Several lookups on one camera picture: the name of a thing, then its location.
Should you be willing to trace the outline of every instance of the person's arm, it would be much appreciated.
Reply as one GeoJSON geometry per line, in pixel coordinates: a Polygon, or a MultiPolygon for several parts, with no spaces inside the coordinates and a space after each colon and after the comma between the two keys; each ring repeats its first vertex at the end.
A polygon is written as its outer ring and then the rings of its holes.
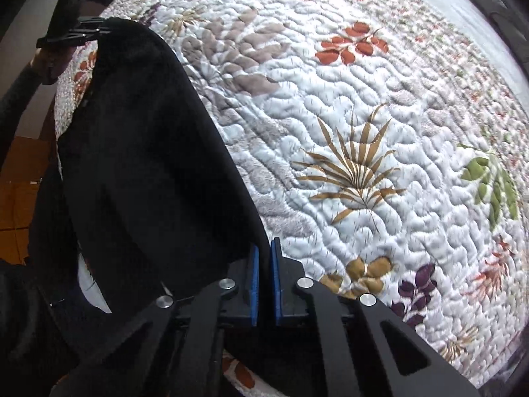
{"type": "Polygon", "coordinates": [[[0,99],[0,169],[15,136],[22,113],[46,76],[56,78],[68,66],[74,48],[38,49],[6,94],[0,99]]]}

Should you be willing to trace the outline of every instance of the person's hand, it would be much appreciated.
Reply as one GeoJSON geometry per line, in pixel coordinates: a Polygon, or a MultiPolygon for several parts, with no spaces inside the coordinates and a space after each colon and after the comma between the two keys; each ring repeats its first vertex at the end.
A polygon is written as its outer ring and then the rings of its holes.
{"type": "Polygon", "coordinates": [[[42,83],[52,83],[64,73],[74,52],[75,47],[37,49],[30,62],[30,67],[40,76],[42,83]]]}

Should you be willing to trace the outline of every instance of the purple leaf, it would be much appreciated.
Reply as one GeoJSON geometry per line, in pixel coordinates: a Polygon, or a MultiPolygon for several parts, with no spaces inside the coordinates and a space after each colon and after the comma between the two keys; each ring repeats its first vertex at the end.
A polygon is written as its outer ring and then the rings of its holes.
{"type": "Polygon", "coordinates": [[[408,324],[410,327],[415,327],[419,324],[422,324],[423,320],[424,320],[424,316],[415,314],[406,321],[406,324],[408,324]]]}
{"type": "Polygon", "coordinates": [[[400,318],[404,318],[404,303],[391,302],[391,310],[400,318]]]}
{"type": "Polygon", "coordinates": [[[427,285],[424,288],[422,288],[421,291],[424,294],[428,294],[428,293],[431,293],[436,288],[437,288],[437,286],[434,284],[434,281],[428,281],[427,285]]]}
{"type": "Polygon", "coordinates": [[[402,281],[402,283],[399,285],[398,293],[402,297],[413,298],[413,294],[415,293],[415,287],[411,282],[402,281]]]}
{"type": "Polygon", "coordinates": [[[414,304],[412,304],[413,310],[422,310],[427,307],[427,299],[425,296],[420,297],[414,304]]]}
{"type": "Polygon", "coordinates": [[[434,264],[425,264],[424,266],[419,267],[419,270],[417,270],[417,273],[415,274],[415,286],[418,289],[424,288],[428,284],[434,270],[434,264]]]}

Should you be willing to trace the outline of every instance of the metal screw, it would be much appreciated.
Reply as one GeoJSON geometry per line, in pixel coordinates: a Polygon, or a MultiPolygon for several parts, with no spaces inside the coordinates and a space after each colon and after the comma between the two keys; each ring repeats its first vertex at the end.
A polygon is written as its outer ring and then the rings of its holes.
{"type": "Polygon", "coordinates": [[[222,289],[232,289],[235,286],[235,281],[227,277],[219,281],[219,286],[222,289]]]}
{"type": "Polygon", "coordinates": [[[156,299],[156,306],[167,309],[173,304],[173,298],[170,295],[162,295],[156,299]]]}
{"type": "Polygon", "coordinates": [[[300,288],[308,289],[314,285],[314,281],[309,277],[301,277],[298,279],[297,284],[300,288]]]}
{"type": "Polygon", "coordinates": [[[377,302],[377,298],[373,294],[362,294],[360,296],[360,302],[364,306],[373,306],[377,302]]]}

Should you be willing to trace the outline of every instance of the white quilted bedspread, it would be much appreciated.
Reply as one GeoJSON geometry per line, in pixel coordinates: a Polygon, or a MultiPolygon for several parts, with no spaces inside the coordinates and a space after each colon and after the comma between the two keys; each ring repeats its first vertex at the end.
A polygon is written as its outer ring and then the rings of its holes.
{"type": "MultiPolygon", "coordinates": [[[[104,16],[174,49],[308,276],[377,294],[475,386],[507,361],[526,323],[527,117],[449,21],[421,0],[115,0],[104,16]]],[[[96,49],[60,79],[57,136],[96,49]]]]}

